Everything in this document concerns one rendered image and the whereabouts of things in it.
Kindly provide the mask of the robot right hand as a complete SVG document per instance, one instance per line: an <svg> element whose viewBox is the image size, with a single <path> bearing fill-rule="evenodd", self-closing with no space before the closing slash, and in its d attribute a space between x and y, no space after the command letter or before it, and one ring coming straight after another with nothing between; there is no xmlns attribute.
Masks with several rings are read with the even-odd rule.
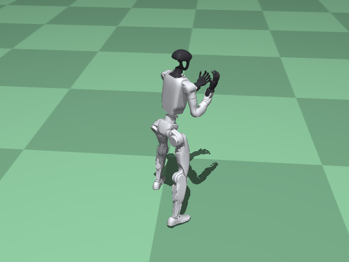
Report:
<svg viewBox="0 0 349 262"><path fill-rule="evenodd" d="M213 80L211 80L211 78L209 77L209 81L210 81L210 85L209 88L207 88L205 95L209 96L211 92L214 92L215 87L218 84L220 75L216 70L211 71L213 73Z"/></svg>

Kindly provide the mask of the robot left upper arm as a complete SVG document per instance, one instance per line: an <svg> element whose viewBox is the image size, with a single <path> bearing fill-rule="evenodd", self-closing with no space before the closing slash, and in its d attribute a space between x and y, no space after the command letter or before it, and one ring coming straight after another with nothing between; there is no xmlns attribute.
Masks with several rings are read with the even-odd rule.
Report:
<svg viewBox="0 0 349 262"><path fill-rule="evenodd" d="M161 73L161 78L164 80L164 76L165 76L165 74L167 73L167 72L169 72L170 70L166 70L166 71L164 71L164 72L162 72Z"/></svg>

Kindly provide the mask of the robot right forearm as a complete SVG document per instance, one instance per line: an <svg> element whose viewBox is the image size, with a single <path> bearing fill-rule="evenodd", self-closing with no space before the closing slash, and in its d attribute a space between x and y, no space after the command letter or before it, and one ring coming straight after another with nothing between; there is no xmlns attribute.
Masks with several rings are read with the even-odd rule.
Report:
<svg viewBox="0 0 349 262"><path fill-rule="evenodd" d="M207 110L207 106L212 101L213 92L211 92L209 96L206 96L205 92L204 92L204 98L202 99L202 101L197 106L198 107L198 109L196 110L196 116L197 117L200 117L200 116L202 116L205 113L205 111Z"/></svg>

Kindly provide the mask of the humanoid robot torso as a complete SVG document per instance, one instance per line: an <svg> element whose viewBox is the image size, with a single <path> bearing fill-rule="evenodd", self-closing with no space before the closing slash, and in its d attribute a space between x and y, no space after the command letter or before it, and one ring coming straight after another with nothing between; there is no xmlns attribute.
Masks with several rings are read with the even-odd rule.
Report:
<svg viewBox="0 0 349 262"><path fill-rule="evenodd" d="M174 69L172 69L174 71ZM173 71L169 71L164 76L162 90L162 106L163 110L168 114L165 118L161 118L158 122L157 132L166 138L170 138L170 132L178 129L175 123L178 114L182 114L187 103L186 94L183 92L182 82L190 81L185 75L182 78L174 78L169 75Z"/></svg>

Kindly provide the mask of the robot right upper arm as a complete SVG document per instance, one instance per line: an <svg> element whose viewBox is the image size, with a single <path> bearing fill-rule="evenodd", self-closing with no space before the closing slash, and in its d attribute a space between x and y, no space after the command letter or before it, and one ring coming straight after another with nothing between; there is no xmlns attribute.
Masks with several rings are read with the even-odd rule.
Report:
<svg viewBox="0 0 349 262"><path fill-rule="evenodd" d="M184 94L186 94L186 97L188 100L190 114L193 117L197 117L196 110L198 108L197 108L197 98L196 98L196 86L190 81L182 82L182 86L183 86L182 87L183 92L184 92Z"/></svg>

